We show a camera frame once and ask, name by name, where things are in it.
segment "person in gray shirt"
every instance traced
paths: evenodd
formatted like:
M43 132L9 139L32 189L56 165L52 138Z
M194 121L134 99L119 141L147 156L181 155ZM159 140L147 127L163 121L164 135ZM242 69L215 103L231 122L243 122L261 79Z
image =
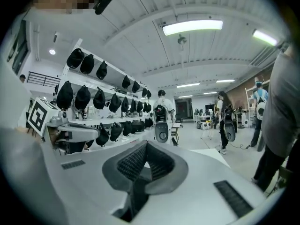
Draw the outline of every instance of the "person in gray shirt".
M254 183L265 191L276 171L289 156L300 128L300 63L293 45L275 60L269 84L269 99L262 119L265 152Z

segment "round ceiling light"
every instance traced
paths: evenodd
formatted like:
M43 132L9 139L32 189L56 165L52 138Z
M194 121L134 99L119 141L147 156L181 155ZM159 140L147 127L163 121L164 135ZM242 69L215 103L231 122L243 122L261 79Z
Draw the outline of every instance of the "round ceiling light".
M50 50L49 50L49 53L50 53L51 55L55 55L55 54L56 54L56 51L53 50L53 49L50 49Z

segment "person in blue shirt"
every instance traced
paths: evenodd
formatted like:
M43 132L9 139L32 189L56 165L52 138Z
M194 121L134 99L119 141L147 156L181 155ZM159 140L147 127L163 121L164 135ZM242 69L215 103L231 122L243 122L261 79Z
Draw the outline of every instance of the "person in blue shirt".
M265 89L263 89L263 83L262 82L256 82L255 84L256 84L256 87L257 87L257 91L254 92L253 99L254 99L255 110L256 110L256 107L257 107L257 105L260 101L263 101L265 103L267 102L269 94ZM259 120L258 118L256 118L256 120L255 120L255 130L254 130L252 141L250 143L251 147L254 147L254 146L257 145L257 141L258 141L259 133L261 131L261 127L262 127L262 120Z

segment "shoe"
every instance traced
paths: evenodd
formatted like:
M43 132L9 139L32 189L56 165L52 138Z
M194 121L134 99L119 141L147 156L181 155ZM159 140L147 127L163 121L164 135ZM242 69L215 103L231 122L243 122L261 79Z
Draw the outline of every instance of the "shoe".
M254 179L254 178L251 178L251 181L253 182L253 183L257 183L258 182L258 180L257 179Z
M226 148L221 149L221 153L222 153L222 154L226 154L226 152L227 152Z

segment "gray shirt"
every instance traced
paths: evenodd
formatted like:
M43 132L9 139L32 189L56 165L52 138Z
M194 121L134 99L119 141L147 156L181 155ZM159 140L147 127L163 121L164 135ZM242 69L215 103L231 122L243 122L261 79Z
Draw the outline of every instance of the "gray shirt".
M276 155L286 158L300 128L300 64L281 53L275 60L262 136Z

